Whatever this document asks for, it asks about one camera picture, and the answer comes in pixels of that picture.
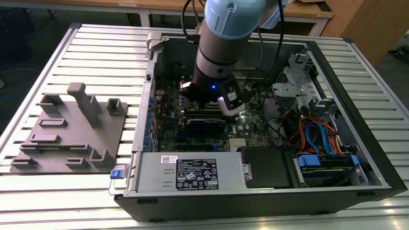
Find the power supply label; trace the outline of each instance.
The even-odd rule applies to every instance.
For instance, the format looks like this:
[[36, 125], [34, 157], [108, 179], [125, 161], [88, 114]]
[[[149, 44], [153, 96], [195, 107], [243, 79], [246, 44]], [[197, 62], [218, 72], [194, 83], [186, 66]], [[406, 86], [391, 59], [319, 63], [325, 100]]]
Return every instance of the power supply label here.
[[178, 191], [218, 189], [215, 159], [177, 160], [176, 188]]

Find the open computer chassis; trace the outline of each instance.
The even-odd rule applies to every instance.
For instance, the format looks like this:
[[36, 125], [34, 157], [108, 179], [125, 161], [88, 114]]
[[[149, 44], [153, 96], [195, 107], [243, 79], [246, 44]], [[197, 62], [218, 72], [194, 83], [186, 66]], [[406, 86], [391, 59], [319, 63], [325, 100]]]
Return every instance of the open computer chassis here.
[[[189, 54], [180, 36], [149, 38], [132, 165], [114, 196], [134, 220], [327, 214], [406, 190], [314, 42], [285, 40], [267, 87], [262, 77], [235, 74], [249, 96], [227, 118], [178, 95], [197, 47]], [[188, 64], [169, 56], [180, 49]]]

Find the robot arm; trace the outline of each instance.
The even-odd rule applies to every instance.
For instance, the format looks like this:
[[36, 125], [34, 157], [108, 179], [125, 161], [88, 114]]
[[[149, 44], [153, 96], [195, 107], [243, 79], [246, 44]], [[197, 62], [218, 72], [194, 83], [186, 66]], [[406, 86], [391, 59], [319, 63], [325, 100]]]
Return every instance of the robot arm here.
[[279, 20], [278, 0], [207, 0], [190, 82], [180, 93], [199, 105], [218, 101], [231, 116], [245, 109], [234, 67], [257, 26], [273, 28]]

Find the aluminum slotted table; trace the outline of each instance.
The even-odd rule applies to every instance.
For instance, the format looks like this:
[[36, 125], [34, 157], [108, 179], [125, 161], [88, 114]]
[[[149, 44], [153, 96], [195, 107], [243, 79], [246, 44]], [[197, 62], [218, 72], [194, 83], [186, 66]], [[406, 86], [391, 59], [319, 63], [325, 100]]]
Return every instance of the aluminum slotted table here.
[[[130, 162], [130, 149], [146, 71], [149, 32], [181, 34], [177, 29], [108, 25], [69, 28], [41, 75], [0, 138], [0, 229], [393, 229], [409, 227], [409, 192], [321, 216], [218, 219], [138, 223], [118, 208], [113, 194], [125, 179], [93, 175], [9, 175], [10, 161], [41, 113], [36, 103], [44, 93], [66, 92], [70, 82], [84, 82], [98, 101], [120, 98], [129, 104], [116, 164]], [[266, 38], [277, 35], [263, 34]], [[314, 40], [339, 78], [386, 155], [409, 186], [409, 113], [353, 43], [341, 38], [285, 36]], [[321, 87], [329, 96], [325, 83]], [[61, 95], [62, 100], [73, 100]]]

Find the wooden table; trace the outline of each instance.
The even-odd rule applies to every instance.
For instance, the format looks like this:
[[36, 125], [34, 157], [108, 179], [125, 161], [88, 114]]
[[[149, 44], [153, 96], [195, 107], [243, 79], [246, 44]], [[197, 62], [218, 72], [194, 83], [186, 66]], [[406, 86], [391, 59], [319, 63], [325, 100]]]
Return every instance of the wooden table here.
[[[141, 26], [150, 27], [152, 14], [180, 15], [186, 0], [0, 0], [0, 6], [24, 7], [53, 10], [98, 11], [138, 13]], [[203, 15], [203, 8], [195, 1], [198, 15]], [[189, 5], [186, 15], [193, 16]], [[333, 18], [331, 12], [321, 11], [313, 3], [290, 3], [283, 11], [286, 22], [313, 23], [309, 36], [319, 36], [327, 20]]]
[[[141, 0], [141, 22], [149, 23], [152, 14], [180, 15], [185, 2], [185, 0]], [[195, 11], [199, 16], [203, 15], [203, 8], [198, 1], [195, 1]], [[188, 6], [186, 15], [193, 15], [192, 5]], [[286, 6], [283, 16], [286, 22], [313, 23], [309, 36], [319, 36], [334, 15], [333, 12], [321, 11], [314, 3], [293, 2]]]

